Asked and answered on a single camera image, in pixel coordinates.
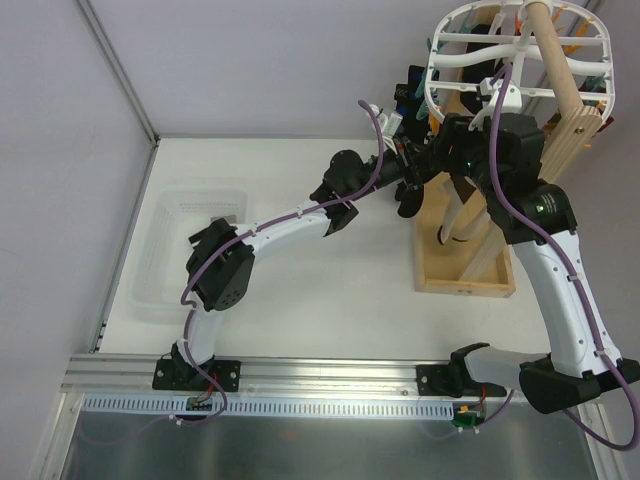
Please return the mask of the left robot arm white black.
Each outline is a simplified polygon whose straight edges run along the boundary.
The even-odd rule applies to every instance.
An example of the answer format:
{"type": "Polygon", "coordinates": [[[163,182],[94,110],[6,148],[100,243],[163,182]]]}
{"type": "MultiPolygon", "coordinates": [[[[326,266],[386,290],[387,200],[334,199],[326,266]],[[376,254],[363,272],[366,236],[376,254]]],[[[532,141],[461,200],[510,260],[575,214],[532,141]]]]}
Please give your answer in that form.
{"type": "Polygon", "coordinates": [[[225,311],[247,293],[252,270],[261,260],[342,230],[358,214],[355,200],[390,184],[397,187],[399,216],[417,213],[426,181],[420,165],[425,146],[400,136],[378,145],[378,155],[368,161],[353,150],[336,153],[309,200],[287,213],[253,224],[219,219],[190,237],[188,283],[181,296],[189,313],[181,338],[156,363],[153,389],[237,391],[231,376],[240,364],[216,359],[216,335],[225,311]]]}

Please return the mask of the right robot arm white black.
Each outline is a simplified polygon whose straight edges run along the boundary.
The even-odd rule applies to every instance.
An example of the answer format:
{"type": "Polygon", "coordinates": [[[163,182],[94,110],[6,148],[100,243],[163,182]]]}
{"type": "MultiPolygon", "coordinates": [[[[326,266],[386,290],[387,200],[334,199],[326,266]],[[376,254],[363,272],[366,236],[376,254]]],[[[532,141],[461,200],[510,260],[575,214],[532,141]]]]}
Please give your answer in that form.
{"type": "Polygon", "coordinates": [[[503,113],[478,129],[449,114],[430,143],[431,165],[470,179],[491,220],[523,265],[547,331],[550,351],[526,354],[485,342],[454,351],[442,391],[469,395],[483,384],[521,391],[542,414],[580,405],[639,379],[595,306],[581,265],[577,222],[566,193],[540,179],[544,134],[534,118],[503,113]]]}

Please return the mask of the black sock white stripes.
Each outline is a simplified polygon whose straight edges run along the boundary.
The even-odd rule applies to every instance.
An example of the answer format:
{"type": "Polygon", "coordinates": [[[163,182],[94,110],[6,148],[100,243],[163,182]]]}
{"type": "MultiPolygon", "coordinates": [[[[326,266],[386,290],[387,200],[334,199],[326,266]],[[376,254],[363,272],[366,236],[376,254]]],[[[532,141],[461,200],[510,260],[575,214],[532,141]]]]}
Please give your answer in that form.
{"type": "Polygon", "coordinates": [[[399,203],[397,214],[401,218],[412,218],[422,207],[424,187],[422,185],[400,182],[396,187],[394,199],[399,203]]]}

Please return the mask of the black sock plain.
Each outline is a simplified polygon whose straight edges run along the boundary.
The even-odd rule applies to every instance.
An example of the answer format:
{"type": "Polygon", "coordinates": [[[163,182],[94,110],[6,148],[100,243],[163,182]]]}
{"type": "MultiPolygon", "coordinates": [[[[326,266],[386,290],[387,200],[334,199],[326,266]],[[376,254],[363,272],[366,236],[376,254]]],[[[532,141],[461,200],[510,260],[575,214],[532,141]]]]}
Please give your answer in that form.
{"type": "Polygon", "coordinates": [[[428,144],[432,132],[431,112],[425,99],[426,68],[410,65],[407,80],[395,86],[395,110],[402,117],[398,132],[414,146],[428,144]]]}

